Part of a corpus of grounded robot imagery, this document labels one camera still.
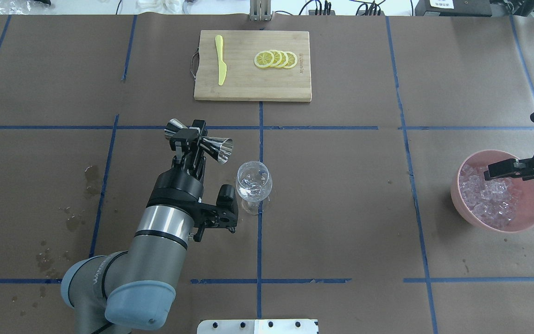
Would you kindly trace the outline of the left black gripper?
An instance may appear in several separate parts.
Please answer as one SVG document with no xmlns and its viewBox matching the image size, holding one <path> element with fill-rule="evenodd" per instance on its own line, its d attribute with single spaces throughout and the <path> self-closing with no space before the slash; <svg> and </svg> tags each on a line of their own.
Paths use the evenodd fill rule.
<svg viewBox="0 0 534 334">
<path fill-rule="evenodd" d="M 201 147 L 202 137 L 208 133 L 206 121 L 194 120 L 190 128 L 182 128 L 170 137 L 171 150 L 175 152 L 169 170 L 157 178 L 146 204 L 171 206 L 178 209 L 201 209 L 204 193 L 206 158 Z M 195 154 L 193 170 L 187 168 L 186 156 Z"/>
</svg>

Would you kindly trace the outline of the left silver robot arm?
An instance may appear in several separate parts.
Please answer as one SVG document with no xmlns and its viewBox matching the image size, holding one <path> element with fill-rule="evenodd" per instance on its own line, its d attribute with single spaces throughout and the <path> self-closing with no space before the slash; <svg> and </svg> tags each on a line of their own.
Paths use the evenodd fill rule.
<svg viewBox="0 0 534 334">
<path fill-rule="evenodd" d="M 128 250 L 93 256 L 72 265 L 61 297 L 75 313 L 77 334 L 129 334 L 165 325 L 176 298 L 189 240 L 208 228 L 237 220 L 231 186 L 226 209 L 202 202 L 206 157 L 220 150 L 206 144 L 206 122 L 189 126 L 172 119 L 165 137 L 175 152 L 169 170 L 157 178 Z"/>
</svg>

